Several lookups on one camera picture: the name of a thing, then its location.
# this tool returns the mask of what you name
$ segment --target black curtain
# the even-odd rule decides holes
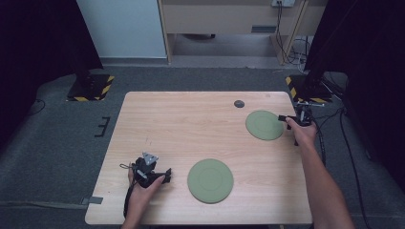
[[[102,69],[75,0],[0,1],[0,148],[27,115],[38,87],[76,73],[75,62]]]
[[[344,103],[352,124],[371,158],[405,191],[404,28],[405,1],[330,0],[306,68],[322,64],[348,76]]]

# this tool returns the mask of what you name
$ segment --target green disc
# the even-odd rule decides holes
[[[188,189],[201,202],[217,203],[232,190],[233,176],[229,168],[217,159],[197,162],[188,174]]]
[[[247,130],[261,140],[274,140],[283,134],[283,123],[276,114],[256,111],[247,116]]]

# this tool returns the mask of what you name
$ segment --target yellow black striped tape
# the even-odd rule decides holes
[[[108,91],[110,90],[111,84],[113,83],[113,79],[114,79],[114,77],[112,75],[110,75],[110,77],[108,77],[107,82],[105,82],[105,86],[104,86],[101,94],[98,94],[97,96],[91,96],[91,97],[75,96],[75,97],[69,98],[69,101],[86,102],[86,101],[102,100],[105,98]]]
[[[292,81],[291,81],[290,77],[286,78],[286,82],[287,82],[289,91],[291,92],[292,100],[294,102],[303,102],[303,101],[305,101],[303,98],[298,96],[298,93],[295,90],[294,85],[292,84]],[[325,98],[313,97],[313,98],[310,98],[309,101],[307,101],[307,102],[327,103],[327,102],[331,102],[331,100],[330,99],[325,99]]]

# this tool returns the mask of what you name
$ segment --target electrical outlet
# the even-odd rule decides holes
[[[281,4],[283,7],[291,8],[294,6],[295,0],[273,0],[271,3],[272,7],[279,7]]]

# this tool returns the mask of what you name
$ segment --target white wall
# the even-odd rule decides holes
[[[98,55],[166,58],[157,0],[77,0]]]

